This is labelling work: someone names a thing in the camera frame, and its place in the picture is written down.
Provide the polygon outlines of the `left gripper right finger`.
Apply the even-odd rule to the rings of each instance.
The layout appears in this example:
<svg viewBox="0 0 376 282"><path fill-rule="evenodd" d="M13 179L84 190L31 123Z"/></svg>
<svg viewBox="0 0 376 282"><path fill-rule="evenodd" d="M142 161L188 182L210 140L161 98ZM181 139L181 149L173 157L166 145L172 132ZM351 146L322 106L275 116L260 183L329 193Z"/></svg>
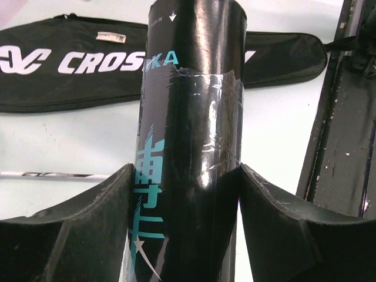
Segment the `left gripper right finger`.
<svg viewBox="0 0 376 282"><path fill-rule="evenodd" d="M375 221L307 202L240 166L254 281L374 281Z"/></svg>

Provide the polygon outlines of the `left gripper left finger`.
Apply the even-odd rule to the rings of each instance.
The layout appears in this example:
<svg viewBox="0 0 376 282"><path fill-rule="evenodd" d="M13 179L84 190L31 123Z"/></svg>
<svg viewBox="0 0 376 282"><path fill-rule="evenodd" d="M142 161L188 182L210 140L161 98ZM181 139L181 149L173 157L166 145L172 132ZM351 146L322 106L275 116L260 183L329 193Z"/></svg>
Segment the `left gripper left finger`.
<svg viewBox="0 0 376 282"><path fill-rule="evenodd" d="M1 281L119 281L133 165L31 217L1 221Z"/></svg>

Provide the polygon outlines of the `black shuttlecock tube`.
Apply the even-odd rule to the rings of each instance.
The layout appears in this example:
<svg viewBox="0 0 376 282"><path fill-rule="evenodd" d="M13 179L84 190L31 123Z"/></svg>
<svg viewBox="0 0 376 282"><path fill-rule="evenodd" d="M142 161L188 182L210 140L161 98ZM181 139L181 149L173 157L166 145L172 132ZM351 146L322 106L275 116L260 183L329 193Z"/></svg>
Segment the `black shuttlecock tube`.
<svg viewBox="0 0 376 282"><path fill-rule="evenodd" d="M121 281L233 281L246 13L236 1L149 11Z"/></svg>

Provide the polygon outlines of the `left badminton racket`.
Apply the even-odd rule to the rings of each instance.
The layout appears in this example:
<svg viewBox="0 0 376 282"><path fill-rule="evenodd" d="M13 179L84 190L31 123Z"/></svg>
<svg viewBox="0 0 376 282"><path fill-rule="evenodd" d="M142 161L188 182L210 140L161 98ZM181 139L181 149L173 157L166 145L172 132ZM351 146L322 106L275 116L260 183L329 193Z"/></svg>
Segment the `left badminton racket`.
<svg viewBox="0 0 376 282"><path fill-rule="evenodd" d="M93 179L105 180L109 175L105 174L79 174L60 172L7 172L1 171L1 177L44 177L44 178L68 178L68 179Z"/></svg>

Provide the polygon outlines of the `black racket bag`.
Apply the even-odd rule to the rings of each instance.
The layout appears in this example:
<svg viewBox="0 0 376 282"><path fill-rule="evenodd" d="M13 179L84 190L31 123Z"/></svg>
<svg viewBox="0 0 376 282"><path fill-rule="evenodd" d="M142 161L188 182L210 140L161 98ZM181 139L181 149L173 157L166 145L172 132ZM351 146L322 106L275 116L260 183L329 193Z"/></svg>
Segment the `black racket bag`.
<svg viewBox="0 0 376 282"><path fill-rule="evenodd" d="M1 111L38 113L76 110L140 98L144 70L164 63L214 73L240 71L246 88L305 82L325 68L324 45L307 33L248 32L245 51L231 36L208 54L184 28L174 45L159 39L145 54L141 23L59 15L1 31Z"/></svg>

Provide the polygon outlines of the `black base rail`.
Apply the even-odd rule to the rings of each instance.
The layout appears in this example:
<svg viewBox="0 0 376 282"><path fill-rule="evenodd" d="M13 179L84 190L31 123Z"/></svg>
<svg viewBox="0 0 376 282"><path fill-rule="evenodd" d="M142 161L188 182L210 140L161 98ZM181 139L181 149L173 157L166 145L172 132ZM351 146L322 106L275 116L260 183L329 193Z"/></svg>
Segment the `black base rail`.
<svg viewBox="0 0 376 282"><path fill-rule="evenodd" d="M297 196L375 218L375 2L345 1L329 52Z"/></svg>

